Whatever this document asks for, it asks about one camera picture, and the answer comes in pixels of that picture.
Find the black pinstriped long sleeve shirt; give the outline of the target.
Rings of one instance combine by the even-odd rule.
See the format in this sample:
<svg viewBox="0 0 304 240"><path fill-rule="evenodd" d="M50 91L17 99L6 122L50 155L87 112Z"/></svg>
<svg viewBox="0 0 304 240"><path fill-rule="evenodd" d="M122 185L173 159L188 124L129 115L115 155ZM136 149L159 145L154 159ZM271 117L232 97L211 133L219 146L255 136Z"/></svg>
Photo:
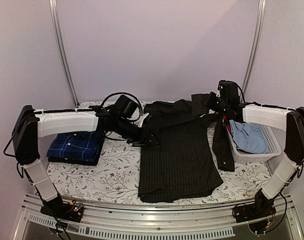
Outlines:
<svg viewBox="0 0 304 240"><path fill-rule="evenodd" d="M223 183L219 171L235 171L223 116L209 112L209 97L197 93L190 100L155 101L144 107L147 128L158 145L141 149L142 202L206 197Z"/></svg>

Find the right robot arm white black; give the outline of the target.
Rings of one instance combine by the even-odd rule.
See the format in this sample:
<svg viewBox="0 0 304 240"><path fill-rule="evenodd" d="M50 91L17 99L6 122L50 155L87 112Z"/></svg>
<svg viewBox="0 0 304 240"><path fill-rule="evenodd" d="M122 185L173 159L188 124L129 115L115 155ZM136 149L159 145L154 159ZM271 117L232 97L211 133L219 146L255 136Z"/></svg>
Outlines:
<svg viewBox="0 0 304 240"><path fill-rule="evenodd" d="M304 107L290 108L257 102L240 102L239 87L233 81L221 80L218 93L211 92L205 105L231 120L240 123L259 124L282 130L286 133L284 157L269 181L256 194L259 199L251 205L250 214L261 218L269 211L267 200L274 199L290 184L304 165Z"/></svg>

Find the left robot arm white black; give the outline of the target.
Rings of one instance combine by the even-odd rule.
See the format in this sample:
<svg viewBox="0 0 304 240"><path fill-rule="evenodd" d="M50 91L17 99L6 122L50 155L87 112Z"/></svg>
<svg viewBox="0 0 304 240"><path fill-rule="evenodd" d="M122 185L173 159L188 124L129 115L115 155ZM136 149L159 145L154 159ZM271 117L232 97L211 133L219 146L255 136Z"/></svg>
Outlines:
<svg viewBox="0 0 304 240"><path fill-rule="evenodd" d="M117 92L118 99L112 106L92 105L88 108L43 110L25 105L5 145L13 145L11 157L23 167L31 184L44 200L47 209L55 216L66 213L66 206L40 161L38 139L41 137L73 133L114 132L135 147L155 147L159 145L156 134L147 126L147 115L137 97L127 92Z"/></svg>

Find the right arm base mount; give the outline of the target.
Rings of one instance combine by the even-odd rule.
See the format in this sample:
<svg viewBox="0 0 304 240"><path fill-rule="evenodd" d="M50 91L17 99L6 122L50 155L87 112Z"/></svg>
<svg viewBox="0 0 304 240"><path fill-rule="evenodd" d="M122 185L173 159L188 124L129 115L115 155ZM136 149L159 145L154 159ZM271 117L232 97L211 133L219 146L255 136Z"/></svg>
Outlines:
<svg viewBox="0 0 304 240"><path fill-rule="evenodd" d="M260 189L255 194L254 200L254 203L251 204L237 204L234 206L232 216L237 223L264 218L276 213L274 206L275 197L268 199Z"/></svg>

